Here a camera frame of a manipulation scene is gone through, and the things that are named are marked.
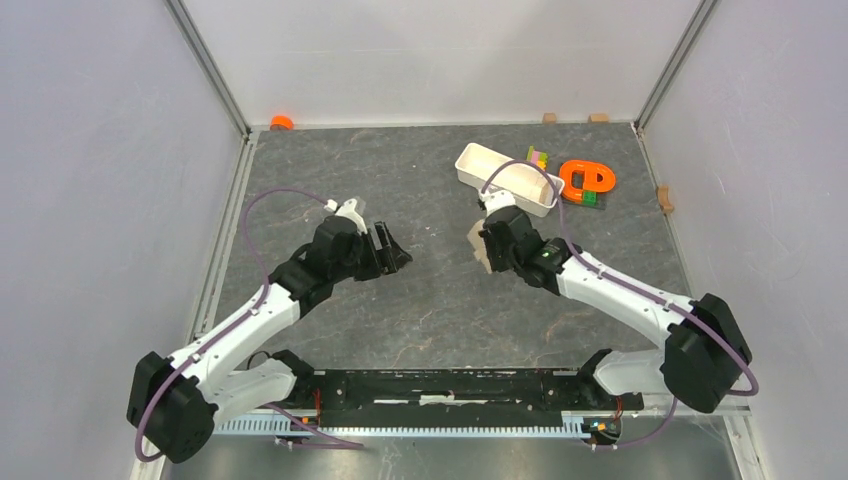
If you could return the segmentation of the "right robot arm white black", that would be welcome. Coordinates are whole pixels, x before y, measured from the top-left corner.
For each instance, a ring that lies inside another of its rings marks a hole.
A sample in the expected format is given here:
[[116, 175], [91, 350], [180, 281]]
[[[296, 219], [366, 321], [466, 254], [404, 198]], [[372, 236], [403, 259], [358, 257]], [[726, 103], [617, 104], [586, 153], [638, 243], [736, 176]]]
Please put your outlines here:
[[493, 272], [589, 305], [635, 330], [653, 349], [606, 350], [577, 382], [580, 400], [602, 408], [617, 395], [668, 393], [700, 413], [714, 412], [750, 371], [752, 353], [729, 305], [666, 292], [612, 269], [561, 237], [545, 239], [517, 206], [491, 212], [470, 238]]

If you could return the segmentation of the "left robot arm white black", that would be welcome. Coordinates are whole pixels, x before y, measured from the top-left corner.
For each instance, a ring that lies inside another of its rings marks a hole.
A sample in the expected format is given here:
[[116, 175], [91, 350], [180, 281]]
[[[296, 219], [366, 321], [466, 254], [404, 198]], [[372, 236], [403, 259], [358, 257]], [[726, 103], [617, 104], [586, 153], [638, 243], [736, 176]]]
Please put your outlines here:
[[387, 225], [331, 215], [311, 242], [267, 275], [260, 288], [226, 320], [198, 340], [135, 366], [127, 420], [136, 429], [136, 455], [182, 463], [209, 440], [216, 426], [269, 403], [306, 405], [313, 379], [272, 357], [254, 370], [238, 365], [255, 349], [327, 300], [345, 280], [369, 281], [398, 272], [412, 256]]

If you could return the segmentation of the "beige card holder wallet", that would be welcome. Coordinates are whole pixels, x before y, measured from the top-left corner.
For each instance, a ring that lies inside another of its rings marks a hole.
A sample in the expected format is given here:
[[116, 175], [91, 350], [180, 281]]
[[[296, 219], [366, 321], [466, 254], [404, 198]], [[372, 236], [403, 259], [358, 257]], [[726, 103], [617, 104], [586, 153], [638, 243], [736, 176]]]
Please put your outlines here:
[[488, 259], [484, 239], [481, 237], [483, 223], [483, 219], [477, 221], [468, 232], [466, 238], [472, 247], [474, 258], [483, 265], [487, 274], [491, 274], [491, 264]]

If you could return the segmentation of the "white plastic bin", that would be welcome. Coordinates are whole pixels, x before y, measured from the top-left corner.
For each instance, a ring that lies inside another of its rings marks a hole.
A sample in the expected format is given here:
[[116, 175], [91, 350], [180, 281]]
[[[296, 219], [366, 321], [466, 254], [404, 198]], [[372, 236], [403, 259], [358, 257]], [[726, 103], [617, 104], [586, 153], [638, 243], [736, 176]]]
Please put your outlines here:
[[546, 208], [539, 203], [538, 182], [543, 177], [538, 171], [538, 167], [526, 160], [519, 160], [517, 164], [507, 166], [487, 184], [491, 175], [499, 167], [510, 161], [510, 157], [495, 150], [478, 143], [469, 143], [455, 161], [454, 167], [461, 183], [473, 187], [477, 191], [480, 191], [484, 186], [486, 186], [486, 191], [508, 190], [514, 195], [518, 207], [537, 217], [545, 217], [556, 206], [557, 199], [564, 187], [564, 181], [555, 175], [546, 174], [549, 182], [556, 183], [556, 202], [551, 208]]

